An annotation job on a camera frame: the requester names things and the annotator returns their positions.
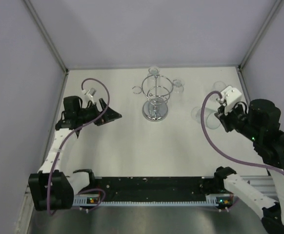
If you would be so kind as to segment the clear ribbed wine glass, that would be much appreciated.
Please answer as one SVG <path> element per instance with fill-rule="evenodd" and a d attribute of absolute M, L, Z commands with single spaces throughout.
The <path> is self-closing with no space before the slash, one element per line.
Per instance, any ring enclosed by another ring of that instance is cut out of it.
<path fill-rule="evenodd" d="M 174 93 L 182 94 L 184 92 L 184 81 L 181 78 L 174 79 L 172 83 Z"/>

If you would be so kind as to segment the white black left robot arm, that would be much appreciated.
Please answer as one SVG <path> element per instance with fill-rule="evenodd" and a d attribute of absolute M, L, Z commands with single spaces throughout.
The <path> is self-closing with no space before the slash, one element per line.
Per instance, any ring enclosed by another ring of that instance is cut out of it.
<path fill-rule="evenodd" d="M 89 124 L 102 126 L 120 119 L 122 115 L 108 106 L 103 98 L 97 103 L 88 101 L 82 107 L 79 96 L 63 99 L 64 110 L 55 125 L 54 139 L 49 153 L 37 173 L 29 176 L 28 185 L 36 211 L 53 215 L 57 210 L 73 207 L 74 197 L 81 192 L 92 193 L 96 189 L 91 169 L 68 170 L 71 151 L 83 127 Z"/>

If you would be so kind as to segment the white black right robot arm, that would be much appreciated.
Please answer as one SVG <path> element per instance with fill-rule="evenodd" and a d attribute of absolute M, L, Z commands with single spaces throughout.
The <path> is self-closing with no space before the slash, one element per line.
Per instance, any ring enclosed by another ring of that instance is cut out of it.
<path fill-rule="evenodd" d="M 230 167 L 219 167 L 214 173 L 214 188 L 219 193 L 232 192 L 251 208 L 269 234 L 284 234 L 284 132 L 280 130 L 281 111 L 266 99 L 255 99 L 243 107 L 240 100 L 220 99 L 215 117 L 226 132 L 235 130 L 253 143 L 263 163 L 250 163 L 234 159 L 210 145 L 225 158 L 247 166 L 265 168 L 272 177 L 278 200 L 245 182 Z"/>

